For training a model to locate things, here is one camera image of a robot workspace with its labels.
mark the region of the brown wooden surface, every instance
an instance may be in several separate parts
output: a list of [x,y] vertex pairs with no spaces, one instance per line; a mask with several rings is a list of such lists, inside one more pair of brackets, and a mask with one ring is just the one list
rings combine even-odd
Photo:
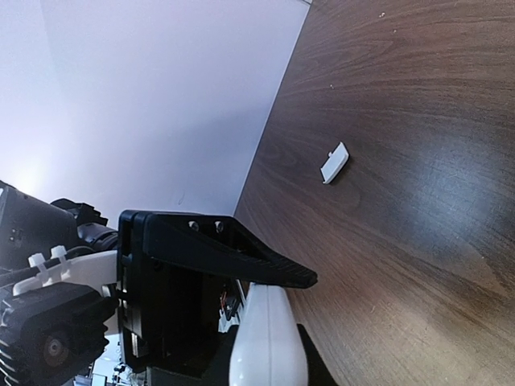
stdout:
[[514,122],[513,0],[315,0],[237,217],[340,384],[515,384]]

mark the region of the cable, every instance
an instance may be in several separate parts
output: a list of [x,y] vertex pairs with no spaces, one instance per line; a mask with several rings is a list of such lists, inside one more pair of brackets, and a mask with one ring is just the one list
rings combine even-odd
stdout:
[[[95,251],[90,247],[79,246],[75,248],[71,248],[66,253],[66,260],[75,259],[76,257],[88,255],[90,253],[95,253]],[[60,263],[59,259],[50,259],[43,263],[46,268],[51,268]],[[19,281],[28,279],[29,277],[34,277],[39,273],[38,267],[30,267],[19,269],[17,271],[5,273],[0,276],[0,289],[7,287],[9,285],[13,285],[18,283]]]

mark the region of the white plastic clip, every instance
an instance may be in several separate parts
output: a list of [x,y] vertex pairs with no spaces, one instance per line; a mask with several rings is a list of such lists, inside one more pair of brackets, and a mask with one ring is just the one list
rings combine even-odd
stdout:
[[37,267],[39,269],[39,273],[36,275],[42,283],[48,280],[48,270],[44,265],[45,257],[42,253],[35,253],[31,257],[29,257],[29,266]]
[[323,176],[323,183],[330,183],[340,172],[348,161],[348,151],[343,142],[340,142],[335,151],[329,153],[329,159],[320,168]]
[[51,259],[59,259],[61,265],[61,278],[70,270],[70,262],[66,260],[66,248],[58,245],[50,250]]

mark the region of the wall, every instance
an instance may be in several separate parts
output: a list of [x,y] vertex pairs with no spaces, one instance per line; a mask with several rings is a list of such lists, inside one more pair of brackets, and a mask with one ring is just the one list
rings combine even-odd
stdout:
[[111,220],[129,207],[233,214],[306,3],[0,7],[1,178]]

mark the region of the white cylindrical object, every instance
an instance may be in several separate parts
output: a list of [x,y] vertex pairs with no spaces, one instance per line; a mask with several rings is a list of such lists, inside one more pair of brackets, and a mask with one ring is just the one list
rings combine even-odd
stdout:
[[307,359],[286,291],[252,284],[238,329],[229,386],[307,386]]

